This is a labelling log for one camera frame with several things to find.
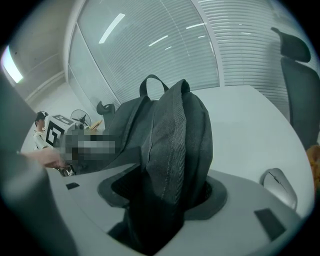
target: backpack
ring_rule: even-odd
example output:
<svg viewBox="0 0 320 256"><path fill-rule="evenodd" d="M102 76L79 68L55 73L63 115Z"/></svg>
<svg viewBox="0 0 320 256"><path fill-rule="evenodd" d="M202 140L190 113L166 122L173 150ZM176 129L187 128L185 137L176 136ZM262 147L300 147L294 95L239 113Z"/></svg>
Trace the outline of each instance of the backpack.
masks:
<svg viewBox="0 0 320 256"><path fill-rule="evenodd" d="M149 78L162 83L159 100L148 97ZM182 227L184 212L208 196L205 181L213 141L208 111L186 80L169 89L149 75L139 92L140 97L123 103L112 120L106 113L108 129L103 132L117 138L106 169L135 165L103 180L98 192L111 206L126 209L123 222L109 234L153 255Z"/></svg>

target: computer mouse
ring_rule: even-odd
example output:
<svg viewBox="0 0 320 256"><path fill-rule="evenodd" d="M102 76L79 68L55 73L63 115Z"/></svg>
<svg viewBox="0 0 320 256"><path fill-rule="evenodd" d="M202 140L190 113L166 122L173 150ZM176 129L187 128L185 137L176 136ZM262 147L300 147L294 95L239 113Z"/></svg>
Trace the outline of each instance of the computer mouse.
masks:
<svg viewBox="0 0 320 256"><path fill-rule="evenodd" d="M261 177L261 184L284 204L296 210L297 195L285 174L279 168L267 170Z"/></svg>

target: person's hand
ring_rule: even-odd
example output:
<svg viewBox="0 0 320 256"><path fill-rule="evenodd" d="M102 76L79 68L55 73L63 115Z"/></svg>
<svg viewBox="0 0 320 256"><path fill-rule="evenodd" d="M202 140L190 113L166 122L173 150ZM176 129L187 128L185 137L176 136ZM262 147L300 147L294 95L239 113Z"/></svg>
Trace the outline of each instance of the person's hand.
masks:
<svg viewBox="0 0 320 256"><path fill-rule="evenodd" d="M67 168L69 167L60 157L59 151L53 148L44 148L22 155L37 160L41 165L48 168Z"/></svg>

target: glass wall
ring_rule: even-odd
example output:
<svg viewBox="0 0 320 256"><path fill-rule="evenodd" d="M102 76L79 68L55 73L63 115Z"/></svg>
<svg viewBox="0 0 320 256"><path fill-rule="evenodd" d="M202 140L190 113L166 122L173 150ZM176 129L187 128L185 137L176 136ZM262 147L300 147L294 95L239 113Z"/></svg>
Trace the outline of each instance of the glass wall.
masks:
<svg viewBox="0 0 320 256"><path fill-rule="evenodd" d="M219 86L217 62L207 30L189 0L87 0L78 26L98 68L120 103L139 97L139 86L150 74L168 86L186 79L191 90ZM76 29L74 41L78 40ZM72 42L70 64L89 61L85 49ZM73 70L78 79L87 68ZM103 83L79 83L90 100L94 95L115 103ZM158 99L162 86L148 81L148 95Z"/></svg>
<svg viewBox="0 0 320 256"><path fill-rule="evenodd" d="M74 28L70 46L69 66L93 106L96 107L99 101L102 101L103 104L112 103L116 107L119 106L119 102L110 90L106 80L95 66L95 62L77 26Z"/></svg>

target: gray chair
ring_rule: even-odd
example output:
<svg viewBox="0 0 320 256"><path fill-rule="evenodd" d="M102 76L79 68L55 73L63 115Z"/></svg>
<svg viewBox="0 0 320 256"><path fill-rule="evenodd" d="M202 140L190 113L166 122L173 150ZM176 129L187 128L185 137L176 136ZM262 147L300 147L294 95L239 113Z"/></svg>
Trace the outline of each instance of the gray chair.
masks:
<svg viewBox="0 0 320 256"><path fill-rule="evenodd" d="M301 39L280 32L281 67L288 93L290 123L304 148L317 144L320 126L320 79L316 71L299 62L308 63L311 54Z"/></svg>

